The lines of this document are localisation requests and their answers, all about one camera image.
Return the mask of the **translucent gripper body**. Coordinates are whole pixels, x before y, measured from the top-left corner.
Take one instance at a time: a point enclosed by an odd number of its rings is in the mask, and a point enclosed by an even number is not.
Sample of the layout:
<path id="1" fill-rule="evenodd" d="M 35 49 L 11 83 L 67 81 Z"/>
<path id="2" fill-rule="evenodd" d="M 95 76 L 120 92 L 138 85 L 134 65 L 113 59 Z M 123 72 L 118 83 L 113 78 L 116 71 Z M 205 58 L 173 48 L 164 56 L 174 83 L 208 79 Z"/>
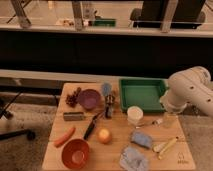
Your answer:
<path id="1" fill-rule="evenodd" d="M 163 114 L 163 126 L 170 128 L 176 122 L 180 113 L 179 109 L 166 108 Z"/>

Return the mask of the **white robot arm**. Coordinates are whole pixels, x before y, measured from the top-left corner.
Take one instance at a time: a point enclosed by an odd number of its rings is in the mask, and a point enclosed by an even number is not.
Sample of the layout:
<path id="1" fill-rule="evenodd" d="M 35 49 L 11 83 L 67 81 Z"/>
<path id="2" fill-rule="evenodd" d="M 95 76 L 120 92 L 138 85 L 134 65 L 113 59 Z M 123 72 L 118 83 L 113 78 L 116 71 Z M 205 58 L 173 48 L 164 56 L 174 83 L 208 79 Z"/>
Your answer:
<path id="1" fill-rule="evenodd" d="M 173 73 L 167 80 L 168 89 L 160 97 L 165 110 L 163 126 L 170 128 L 188 104 L 213 118 L 213 90 L 208 87 L 210 82 L 210 72 L 201 66 Z"/>

